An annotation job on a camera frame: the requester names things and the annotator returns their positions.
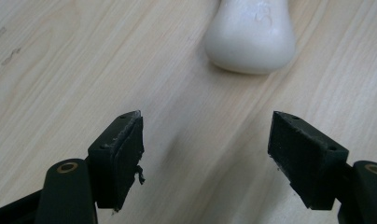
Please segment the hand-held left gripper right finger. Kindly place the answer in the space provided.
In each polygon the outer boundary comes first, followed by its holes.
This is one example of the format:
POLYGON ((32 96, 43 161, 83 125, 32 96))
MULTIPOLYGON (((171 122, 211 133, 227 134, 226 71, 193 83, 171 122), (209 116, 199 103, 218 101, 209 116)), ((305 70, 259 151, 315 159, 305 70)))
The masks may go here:
POLYGON ((329 210, 337 198, 349 151, 305 120, 275 111, 268 154, 305 206, 329 210))

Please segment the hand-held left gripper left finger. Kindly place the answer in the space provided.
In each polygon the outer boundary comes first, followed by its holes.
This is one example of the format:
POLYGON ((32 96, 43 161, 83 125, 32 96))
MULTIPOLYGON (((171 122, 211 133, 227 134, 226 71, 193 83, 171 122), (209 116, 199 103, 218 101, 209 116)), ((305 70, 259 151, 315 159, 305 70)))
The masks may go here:
POLYGON ((114 119, 88 149, 92 195, 98 208, 118 212, 135 178, 143 185, 143 168, 139 165, 145 152, 143 117, 140 110, 114 119))

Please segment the white plastic bottle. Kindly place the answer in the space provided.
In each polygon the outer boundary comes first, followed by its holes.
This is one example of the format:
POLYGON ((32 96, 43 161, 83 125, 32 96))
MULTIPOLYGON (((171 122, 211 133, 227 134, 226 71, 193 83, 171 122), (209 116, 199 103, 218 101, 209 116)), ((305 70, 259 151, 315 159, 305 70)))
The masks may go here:
POLYGON ((221 0, 204 36, 213 64, 250 75, 284 67, 295 48, 288 0, 221 0))

